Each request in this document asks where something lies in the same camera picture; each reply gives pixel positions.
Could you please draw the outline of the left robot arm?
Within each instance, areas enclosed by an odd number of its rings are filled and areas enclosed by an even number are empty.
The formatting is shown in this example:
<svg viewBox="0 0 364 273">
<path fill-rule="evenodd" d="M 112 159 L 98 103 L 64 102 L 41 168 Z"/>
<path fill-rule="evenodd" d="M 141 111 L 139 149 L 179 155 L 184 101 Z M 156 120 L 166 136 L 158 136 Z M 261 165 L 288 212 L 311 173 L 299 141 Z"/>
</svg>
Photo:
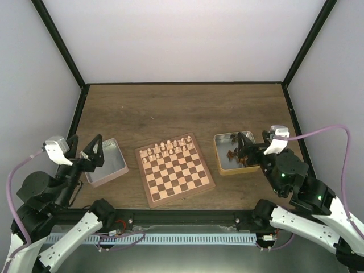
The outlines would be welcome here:
<svg viewBox="0 0 364 273">
<path fill-rule="evenodd" d="M 71 197 L 77 195 L 75 189 L 81 185 L 81 174 L 94 172 L 104 164 L 102 135 L 93 138 L 80 158 L 76 156 L 77 145 L 77 135 L 69 139 L 53 136 L 45 141 L 40 151 L 19 163 L 8 175 L 6 196 L 14 220 L 3 272 L 56 272 L 87 237 L 115 225 L 116 210 L 100 199 L 92 203 L 79 222 L 52 247 L 40 250 L 57 224 L 57 215 L 66 211 L 71 206 Z M 23 201 L 16 209 L 11 194 L 12 178 L 20 167 L 43 152 L 59 166 L 56 175 L 43 171 L 28 175 L 16 193 Z"/>
</svg>

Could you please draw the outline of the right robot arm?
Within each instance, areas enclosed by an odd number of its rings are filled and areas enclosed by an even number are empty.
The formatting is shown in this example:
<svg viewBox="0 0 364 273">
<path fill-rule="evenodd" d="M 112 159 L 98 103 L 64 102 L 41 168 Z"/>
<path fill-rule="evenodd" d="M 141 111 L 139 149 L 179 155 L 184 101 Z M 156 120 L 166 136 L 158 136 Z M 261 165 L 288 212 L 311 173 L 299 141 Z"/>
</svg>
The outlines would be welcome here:
<svg viewBox="0 0 364 273">
<path fill-rule="evenodd" d="M 244 133 L 237 134 L 239 161 L 260 167 L 276 195 L 289 197 L 290 205 L 311 218 L 261 199 L 252 213 L 253 224 L 290 231 L 327 249 L 344 266 L 363 271 L 363 223 L 324 182 L 308 175 L 308 164 L 287 148 L 286 127 L 273 126 L 262 135 L 264 143 L 253 143 Z"/>
</svg>

